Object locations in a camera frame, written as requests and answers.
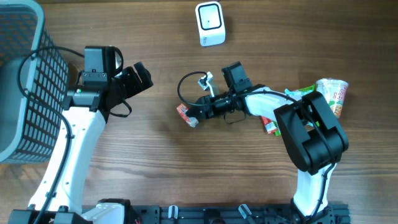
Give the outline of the small red white packet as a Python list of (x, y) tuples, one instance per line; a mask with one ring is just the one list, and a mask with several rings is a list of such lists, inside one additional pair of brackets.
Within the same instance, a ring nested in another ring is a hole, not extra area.
[(182, 117), (182, 119), (192, 128), (194, 128), (199, 121), (194, 118), (194, 117), (189, 117), (187, 116), (187, 111), (188, 108), (182, 103), (179, 106), (177, 106), (177, 112), (179, 113), (179, 115)]

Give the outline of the green snack bag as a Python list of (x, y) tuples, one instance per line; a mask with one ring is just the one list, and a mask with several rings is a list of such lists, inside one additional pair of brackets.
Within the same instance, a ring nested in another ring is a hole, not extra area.
[[(300, 88), (300, 89), (297, 89), (297, 90), (288, 90), (287, 88), (285, 89), (285, 94), (287, 94), (287, 95), (298, 95), (298, 96), (303, 96), (303, 95), (306, 95), (306, 94), (309, 94), (309, 93), (311, 93), (311, 92), (313, 92), (313, 91), (315, 91), (315, 84), (313, 84), (313, 85), (311, 85), (311, 86), (308, 86), (308, 87), (305, 87), (305, 88)], [(280, 131), (280, 129), (279, 129), (279, 126), (278, 126), (278, 124), (277, 124), (277, 122), (276, 121), (274, 121), (274, 124), (275, 124), (275, 126), (276, 126), (276, 128), (277, 128), (277, 131), (275, 132), (275, 135), (276, 136), (280, 136), (281, 135), (281, 131)]]

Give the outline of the instant noodle cup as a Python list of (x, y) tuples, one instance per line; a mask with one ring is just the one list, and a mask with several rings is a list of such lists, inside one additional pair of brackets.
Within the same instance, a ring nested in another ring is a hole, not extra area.
[(316, 91), (324, 96), (333, 114), (340, 118), (348, 83), (334, 78), (322, 78), (316, 81), (315, 85)]

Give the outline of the red stick sachet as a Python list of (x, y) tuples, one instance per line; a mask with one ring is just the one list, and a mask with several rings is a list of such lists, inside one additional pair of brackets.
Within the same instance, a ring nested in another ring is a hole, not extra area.
[(260, 119), (261, 119), (262, 124), (263, 124), (263, 126), (264, 126), (264, 128), (265, 128), (265, 130), (266, 130), (266, 132), (268, 134), (272, 134), (272, 133), (275, 133), (277, 131), (277, 126), (275, 125), (273, 120), (268, 119), (268, 118), (266, 118), (264, 116), (261, 116)]

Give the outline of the white teal tissue pack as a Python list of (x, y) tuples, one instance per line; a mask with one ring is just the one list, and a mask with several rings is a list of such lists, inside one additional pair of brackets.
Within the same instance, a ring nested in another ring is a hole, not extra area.
[(300, 90), (288, 90), (288, 89), (285, 89), (285, 94), (289, 95), (289, 96), (294, 96), (294, 95), (303, 96), (304, 93), (305, 93), (304, 91), (300, 91)]

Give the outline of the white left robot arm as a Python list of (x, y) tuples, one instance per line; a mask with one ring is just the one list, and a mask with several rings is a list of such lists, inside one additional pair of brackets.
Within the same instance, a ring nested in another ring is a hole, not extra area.
[(84, 212), (82, 197), (95, 145), (112, 109), (153, 86), (142, 62), (124, 66), (117, 47), (85, 47), (85, 69), (63, 98), (61, 111), (48, 97), (32, 93), (17, 82), (19, 91), (35, 112), (60, 118), (60, 131), (52, 156), (35, 194), (24, 210), (14, 209), (9, 223), (140, 223), (129, 200), (102, 199)]

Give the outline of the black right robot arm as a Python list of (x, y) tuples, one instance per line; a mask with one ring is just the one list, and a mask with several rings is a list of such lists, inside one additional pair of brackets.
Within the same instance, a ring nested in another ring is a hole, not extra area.
[(201, 72), (198, 83), (209, 95), (189, 103), (185, 115), (194, 122), (242, 111), (277, 123), (287, 154), (298, 169), (292, 218), (313, 223), (326, 216), (330, 177), (349, 146), (348, 137), (324, 96), (313, 91), (289, 96), (265, 85), (253, 85), (241, 62), (221, 70), (228, 91), (215, 93), (212, 74)]

